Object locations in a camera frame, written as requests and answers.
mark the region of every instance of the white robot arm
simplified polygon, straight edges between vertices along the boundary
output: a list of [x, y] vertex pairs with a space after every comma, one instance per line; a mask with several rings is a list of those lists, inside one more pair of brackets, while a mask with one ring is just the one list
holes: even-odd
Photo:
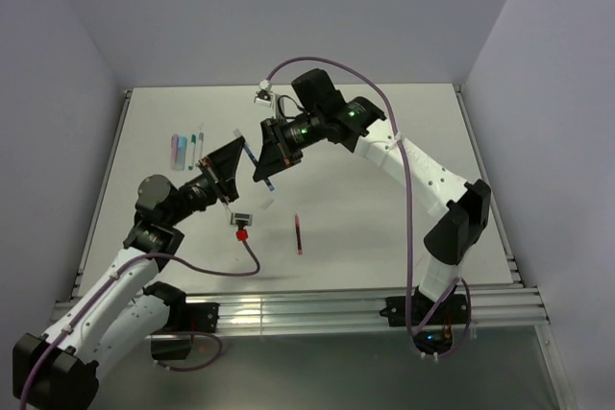
[[[450, 172], [428, 156], [409, 139], [404, 147], [410, 162], [414, 195], [436, 220], [448, 211], [448, 203], [456, 203], [467, 192], [464, 178]], [[378, 165], [399, 183], [406, 185], [402, 155], [390, 123], [377, 120], [369, 127], [369, 134], [358, 139], [355, 154]], [[432, 257], [419, 283], [420, 291], [436, 301], [458, 276], [459, 264], [445, 264]]]

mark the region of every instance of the table surface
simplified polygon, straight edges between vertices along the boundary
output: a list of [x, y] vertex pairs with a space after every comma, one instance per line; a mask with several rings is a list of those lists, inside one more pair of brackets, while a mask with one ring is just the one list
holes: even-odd
[[[340, 85], [347, 101], [365, 96], [382, 106], [365, 85]], [[469, 135], [450, 84], [385, 84], [400, 130], [415, 144], [469, 181], [480, 176]], [[278, 85], [280, 93], [292, 93]], [[205, 134], [204, 153], [234, 139], [240, 129], [256, 155], [259, 122], [270, 109], [254, 105], [253, 86], [136, 88], [122, 127], [100, 212], [95, 220], [79, 289], [84, 294], [109, 267], [133, 225], [141, 181], [162, 174], [176, 185], [197, 171], [172, 171], [174, 133]], [[231, 208], [254, 213], [250, 243], [262, 262], [254, 277], [212, 277], [169, 264], [159, 279], [190, 294], [259, 293], [393, 288], [406, 285], [404, 188], [366, 160], [341, 146], [320, 142], [307, 148], [300, 165], [271, 182], [274, 195], [251, 180], [254, 167], [242, 154], [237, 171], [240, 198]], [[274, 203], [266, 209], [262, 204]], [[425, 271], [423, 236], [435, 220], [414, 203], [415, 279]], [[304, 254], [297, 255], [294, 214], [301, 218]], [[244, 272], [253, 263], [236, 241], [224, 207], [216, 204], [178, 225], [185, 239], [177, 255], [193, 264]], [[472, 285], [512, 281], [493, 215], [479, 243], [466, 256], [461, 274]]]

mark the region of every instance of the cable tie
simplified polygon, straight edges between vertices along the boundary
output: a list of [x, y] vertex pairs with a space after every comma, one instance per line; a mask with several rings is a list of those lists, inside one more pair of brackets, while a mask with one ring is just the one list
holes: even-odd
[[391, 144], [389, 144], [389, 145], [388, 145], [388, 149], [387, 149], [387, 151], [389, 151], [389, 152], [390, 152], [390, 151], [393, 151], [396, 147], [398, 147], [398, 146], [399, 146], [399, 142], [400, 142], [400, 141], [404, 141], [404, 140], [406, 139], [406, 137], [404, 136], [404, 134], [403, 134], [403, 133], [401, 133], [401, 132], [397, 132], [397, 133], [395, 133], [395, 135], [393, 136], [393, 139], [394, 139], [395, 141], [393, 141]]

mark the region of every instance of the gray wall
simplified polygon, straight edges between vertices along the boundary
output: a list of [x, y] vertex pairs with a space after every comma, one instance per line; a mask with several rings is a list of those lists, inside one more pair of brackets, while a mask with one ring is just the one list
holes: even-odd
[[66, 0], [0, 0], [0, 407], [12, 344], [72, 283], [120, 94]]
[[465, 88], [585, 409], [615, 404], [615, 0], [508, 0]]
[[305, 54], [382, 83], [461, 83], [504, 1], [71, 0], [126, 86], [251, 84]]

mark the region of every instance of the black bracket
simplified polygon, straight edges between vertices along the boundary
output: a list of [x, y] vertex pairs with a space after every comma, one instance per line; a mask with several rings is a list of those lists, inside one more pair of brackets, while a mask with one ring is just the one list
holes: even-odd
[[[175, 331], [215, 333], [218, 325], [220, 304], [217, 302], [191, 302], [184, 306], [181, 322], [173, 326]], [[168, 329], [157, 333], [168, 333]], [[155, 339], [150, 345], [154, 360], [185, 360], [192, 350], [192, 338]]]
[[[418, 326], [431, 309], [433, 302], [427, 307], [420, 297], [420, 293], [412, 297], [412, 325]], [[388, 320], [388, 326], [406, 326], [406, 297], [388, 297], [385, 299], [386, 308], [380, 311], [381, 317]], [[465, 295], [451, 295], [435, 310], [428, 326], [442, 326], [446, 323], [465, 325], [468, 320], [467, 301]]]

